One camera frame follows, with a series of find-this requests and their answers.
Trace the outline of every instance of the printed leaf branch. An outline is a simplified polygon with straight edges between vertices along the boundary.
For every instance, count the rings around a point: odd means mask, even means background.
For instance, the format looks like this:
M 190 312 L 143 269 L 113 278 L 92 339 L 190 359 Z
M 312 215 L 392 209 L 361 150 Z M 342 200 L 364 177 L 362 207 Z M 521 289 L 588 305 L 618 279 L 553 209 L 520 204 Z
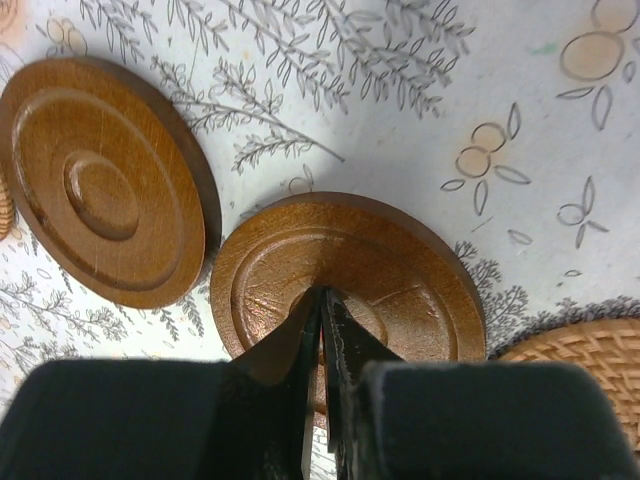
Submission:
M 413 23 L 415 18 L 415 25 L 423 34 L 423 40 L 429 43 L 442 40 L 454 56 L 468 55 L 469 47 L 465 38 L 474 32 L 475 27 L 465 27 L 463 22 L 453 23 L 458 6 L 451 5 L 451 0 L 442 0 L 429 14 L 424 8 L 430 3 L 430 0 L 387 0 L 386 13 L 391 23 L 394 26 L 400 25 L 409 38 L 416 30 Z
M 58 270 L 60 271 L 60 275 L 62 276 L 62 281 L 67 287 L 67 290 L 69 290 L 69 293 L 73 295 L 73 290 L 71 290 L 71 281 L 69 280 L 69 274 L 60 265 L 58 265 Z
M 107 43 L 111 53 L 116 48 L 116 34 L 119 42 L 120 57 L 126 65 L 127 55 L 130 55 L 135 63 L 138 59 L 144 60 L 144 54 L 140 50 L 140 40 L 133 37 L 135 32 L 133 22 L 142 21 L 142 29 L 150 44 L 153 45 L 153 35 L 158 33 L 158 27 L 153 22 L 151 14 L 139 9 L 139 2 L 132 6 L 125 0 L 80 0 L 80 15 L 82 19 L 89 19 L 94 30 L 102 27 L 103 23 L 107 34 Z
M 116 302 L 113 302 L 113 306 L 116 307 L 116 310 L 118 310 L 120 314 L 129 321 L 130 324 L 135 325 L 133 320 L 131 319 L 131 317 L 129 316 L 129 314 L 127 313 L 127 311 L 124 309 L 122 305 L 118 305 Z
M 227 6 L 229 21 L 235 29 L 240 27 L 242 31 L 251 27 L 254 30 L 254 41 L 262 55 L 266 55 L 266 66 L 270 67 L 276 60 L 279 61 L 276 70 L 277 78 L 282 86 L 286 87 L 292 73 L 295 72 L 298 87 L 304 98 L 307 91 L 313 97 L 314 108 L 319 111 L 320 101 L 324 99 L 329 108 L 339 105 L 340 109 L 348 112 L 344 97 L 349 92 L 344 90 L 345 82 L 341 75 L 335 74 L 335 65 L 328 61 L 331 55 L 326 50 L 318 49 L 309 52 L 302 48 L 302 44 L 310 37 L 309 33 L 296 35 L 296 25 L 303 27 L 315 20 L 313 15 L 297 15 L 300 8 L 300 0 L 284 0 L 279 5 L 265 0 L 253 0 L 252 6 L 256 18 L 250 16 L 243 8 L 244 0 L 235 5 L 230 0 L 219 0 Z M 282 17 L 282 26 L 278 20 Z M 284 32 L 290 39 L 285 39 Z M 265 39 L 271 41 L 275 50 L 267 55 Z
M 30 232 L 30 234 L 31 234 L 31 248 L 33 250 L 33 254 L 37 257 L 38 247 L 40 246 L 40 242 L 38 241 L 36 236 L 33 234 L 33 232 Z
M 161 85 L 169 88 L 171 101 L 184 109 L 187 123 L 195 132 L 224 127 L 230 131 L 251 122 L 264 124 L 269 129 L 270 135 L 265 138 L 249 135 L 245 145 L 236 145 L 238 153 L 232 170 L 238 174 L 243 173 L 246 164 L 255 168 L 261 156 L 273 156 L 277 151 L 283 151 L 285 156 L 292 154 L 296 157 L 311 147 L 317 147 L 339 161 L 345 161 L 333 150 L 286 125 L 277 117 L 283 96 L 275 94 L 270 80 L 265 85 L 264 100 L 258 99 L 254 88 L 254 67 L 245 70 L 243 63 L 236 66 L 220 59 L 213 72 L 214 83 L 209 89 L 207 100 L 204 99 L 204 92 L 196 93 L 191 88 L 184 74 L 184 65 L 175 66 L 154 57 L 152 69 L 156 68 L 160 70 Z M 242 103 L 242 106 L 220 103 L 217 97 L 223 95 Z
M 456 58 L 445 64 L 443 48 L 434 50 L 427 58 L 420 56 L 424 39 L 411 44 L 405 39 L 393 45 L 392 29 L 388 23 L 383 28 L 386 46 L 374 45 L 365 35 L 371 30 L 371 26 L 367 24 L 379 22 L 382 17 L 372 12 L 345 13 L 344 5 L 338 5 L 335 0 L 321 0 L 317 6 L 316 3 L 310 5 L 308 10 L 312 7 L 318 9 L 319 17 L 324 15 L 325 18 L 318 34 L 318 44 L 324 43 L 328 25 L 331 25 L 333 33 L 329 41 L 337 39 L 341 70 L 346 63 L 345 52 L 348 52 L 353 58 L 349 68 L 349 81 L 354 85 L 358 73 L 363 78 L 360 89 L 362 99 L 373 93 L 376 101 L 381 98 L 387 100 L 392 95 L 391 88 L 394 88 L 399 110 L 408 105 L 419 118 L 428 111 L 439 116 L 436 104 L 442 97 L 429 97 L 425 90 L 436 81 L 440 81 L 443 86 L 450 83 L 448 72 L 455 66 Z
M 198 335 L 204 337 L 204 325 L 202 324 L 202 318 L 200 318 L 200 312 L 198 312 L 198 307 L 193 299 L 193 295 L 190 293 L 185 295 L 178 301 L 178 305 L 182 307 L 182 313 L 184 313 L 193 326 L 196 327 Z
M 529 296 L 519 285 L 496 291 L 502 282 L 500 264 L 478 258 L 478 250 L 470 242 L 457 242 L 454 251 L 478 289 L 487 327 L 491 327 L 487 328 L 488 346 L 493 350 L 507 343 L 514 328 L 526 322 Z
M 160 314 L 160 323 L 164 323 L 165 328 L 169 332 L 171 339 L 174 342 L 177 342 L 180 338 L 180 334 L 178 333 L 178 327 L 176 327 L 176 322 L 171 316 L 171 312 L 165 308 L 155 309 L 151 313 L 154 315 Z
M 67 297 L 67 292 L 52 290 L 49 299 L 44 300 L 42 305 L 37 305 L 33 302 L 33 294 L 38 291 L 33 278 L 27 272 L 22 272 L 21 284 L 0 282 L 0 307 L 10 313 L 7 310 L 8 307 L 11 314 L 18 317 L 18 305 L 24 306 L 35 318 L 36 325 L 45 328 L 53 335 L 56 332 L 51 321 L 64 320 L 70 329 L 98 343 L 100 338 L 92 327 L 100 328 L 108 340 L 121 340 L 127 336 L 122 321 L 116 318 L 108 308 L 87 310 L 86 318 L 82 318 L 79 311 L 69 311 L 71 299 Z
M 33 343 L 32 337 L 24 337 L 22 343 L 17 347 L 12 347 L 8 343 L 1 341 L 13 355 L 13 359 L 25 375 L 31 372 L 38 364 L 50 360 L 62 358 L 78 358 L 80 353 L 75 346 L 65 344 L 58 345 L 56 341 L 42 342 L 39 345 Z
M 204 6 L 195 0 L 167 0 L 167 19 L 169 25 L 177 18 L 182 27 L 189 28 L 189 36 L 192 41 L 198 41 L 204 48 L 205 53 L 209 54 L 209 37 L 213 42 L 213 46 L 229 51 L 229 45 L 222 38 L 222 33 L 228 27 L 224 20 L 212 23 L 213 13 L 209 12 L 202 15 Z

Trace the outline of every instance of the round wooden coaster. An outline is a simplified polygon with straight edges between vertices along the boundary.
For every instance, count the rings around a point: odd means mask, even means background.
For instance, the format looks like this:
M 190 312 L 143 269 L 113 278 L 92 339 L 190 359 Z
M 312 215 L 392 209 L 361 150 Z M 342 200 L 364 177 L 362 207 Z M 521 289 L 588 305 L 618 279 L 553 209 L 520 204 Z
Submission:
M 632 448 L 640 453 L 640 319 L 558 328 L 522 342 L 500 360 L 567 362 L 584 368 L 606 392 Z
M 4 239 L 11 231 L 14 213 L 9 185 L 0 170 L 0 240 Z
M 340 290 L 354 318 L 406 360 L 485 356 L 480 300 L 449 247 L 389 205 L 340 193 L 278 202 L 224 243 L 211 299 L 229 353 L 271 332 L 311 285 Z M 317 410 L 324 413 L 322 370 Z
M 219 243 L 217 190 L 197 141 L 157 90 L 111 63 L 19 71 L 0 99 L 0 162 L 38 240 L 117 303 L 159 307 L 189 290 L 204 257 L 201 201 Z

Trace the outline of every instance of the raised center knob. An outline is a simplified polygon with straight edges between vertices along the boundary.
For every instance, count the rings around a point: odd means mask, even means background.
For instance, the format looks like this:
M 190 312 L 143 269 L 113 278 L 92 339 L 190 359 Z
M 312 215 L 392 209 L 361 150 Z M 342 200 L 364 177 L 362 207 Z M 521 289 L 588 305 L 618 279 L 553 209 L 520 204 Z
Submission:
M 67 157 L 64 186 L 82 222 L 108 240 L 131 238 L 138 228 L 140 207 L 122 172 L 97 153 L 80 150 Z

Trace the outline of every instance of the floral pattern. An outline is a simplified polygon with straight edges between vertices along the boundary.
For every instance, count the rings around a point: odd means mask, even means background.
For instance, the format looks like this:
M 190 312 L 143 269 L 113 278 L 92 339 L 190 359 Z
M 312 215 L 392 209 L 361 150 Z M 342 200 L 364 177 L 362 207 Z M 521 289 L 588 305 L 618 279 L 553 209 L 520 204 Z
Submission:
M 223 239 L 285 196 L 353 192 L 455 249 L 491 357 L 564 324 L 640 317 L 635 0 L 551 16 L 545 2 L 463 0 L 56 0 L 28 17 L 4 3 L 0 90 L 24 64 L 70 55 L 158 87 L 208 157 Z M 565 28 L 576 21 L 589 26 Z M 0 404 L 55 358 L 228 359 L 211 266 L 174 305 L 123 307 L 69 276 L 18 215 L 0 243 Z M 312 478 L 334 478 L 325 432 L 314 439 Z

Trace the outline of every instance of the wicker coaster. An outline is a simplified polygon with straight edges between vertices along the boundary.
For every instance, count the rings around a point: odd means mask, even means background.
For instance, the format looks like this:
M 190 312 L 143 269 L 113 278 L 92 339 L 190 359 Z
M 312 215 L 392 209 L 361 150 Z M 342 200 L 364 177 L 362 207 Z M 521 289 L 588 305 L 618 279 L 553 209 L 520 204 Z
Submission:
M 9 193 L 9 186 L 0 171 L 0 240 L 5 238 L 13 226 L 13 200 Z
M 516 346 L 500 360 L 579 365 L 604 389 L 640 453 L 640 319 L 598 320 L 558 328 Z

